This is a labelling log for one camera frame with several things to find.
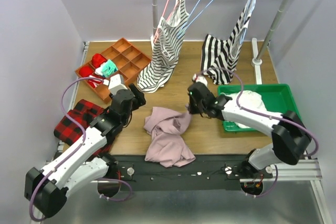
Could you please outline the mauve tank top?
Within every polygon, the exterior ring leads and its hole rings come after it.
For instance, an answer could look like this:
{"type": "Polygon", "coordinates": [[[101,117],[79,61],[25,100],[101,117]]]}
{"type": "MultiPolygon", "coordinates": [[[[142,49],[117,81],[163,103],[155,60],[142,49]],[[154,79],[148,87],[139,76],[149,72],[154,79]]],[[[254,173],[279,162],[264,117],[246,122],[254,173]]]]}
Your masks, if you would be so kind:
{"type": "Polygon", "coordinates": [[[165,168],[183,167],[195,161],[195,155],[182,138],[191,119],[189,112],[153,107],[152,114],[145,118],[144,129],[151,136],[151,144],[144,160],[165,168]]]}

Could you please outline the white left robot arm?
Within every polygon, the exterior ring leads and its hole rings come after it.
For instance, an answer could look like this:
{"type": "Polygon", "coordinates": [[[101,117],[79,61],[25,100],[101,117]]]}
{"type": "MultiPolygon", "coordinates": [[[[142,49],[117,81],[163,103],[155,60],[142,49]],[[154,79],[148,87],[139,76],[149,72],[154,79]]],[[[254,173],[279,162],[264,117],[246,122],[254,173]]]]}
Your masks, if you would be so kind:
{"type": "Polygon", "coordinates": [[[24,196],[29,200],[29,215],[33,221],[40,221],[34,216],[35,209],[44,218],[50,218],[73,193],[93,180],[123,182],[114,178],[116,160],[110,154],[85,163],[98,149],[113,143],[130,123],[132,112],[146,104],[144,94],[134,84],[127,87],[118,84],[111,93],[111,105],[95,117],[88,128],[81,129],[83,134],[74,144],[42,169],[33,167],[27,172],[24,196]]]}

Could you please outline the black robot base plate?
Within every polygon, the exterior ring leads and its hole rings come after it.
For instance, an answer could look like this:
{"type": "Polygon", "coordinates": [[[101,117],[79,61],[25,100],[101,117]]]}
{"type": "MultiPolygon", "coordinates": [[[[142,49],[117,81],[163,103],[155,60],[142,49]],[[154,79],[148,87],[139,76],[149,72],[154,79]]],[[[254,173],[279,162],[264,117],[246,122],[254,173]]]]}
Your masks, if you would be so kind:
{"type": "Polygon", "coordinates": [[[105,177],[121,178],[134,191],[240,190],[241,183],[273,178],[266,169],[243,173],[245,155],[196,155],[196,160],[183,167],[165,168],[146,162],[143,155],[107,154],[110,168],[105,177]]]}

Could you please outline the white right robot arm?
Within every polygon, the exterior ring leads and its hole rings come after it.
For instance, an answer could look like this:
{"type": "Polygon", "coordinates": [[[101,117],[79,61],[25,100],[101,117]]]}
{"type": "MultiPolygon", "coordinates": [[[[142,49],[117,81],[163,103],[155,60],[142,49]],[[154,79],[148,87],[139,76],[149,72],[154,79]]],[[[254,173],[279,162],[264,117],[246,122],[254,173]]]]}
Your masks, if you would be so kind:
{"type": "Polygon", "coordinates": [[[296,165],[311,143],[312,134],[294,111],[266,113],[244,108],[237,99],[224,94],[214,96],[201,82],[188,88],[188,96],[190,114],[206,114],[209,118],[240,123],[271,137],[271,144],[253,149],[233,168],[239,176],[252,178],[267,166],[278,163],[296,165]]]}

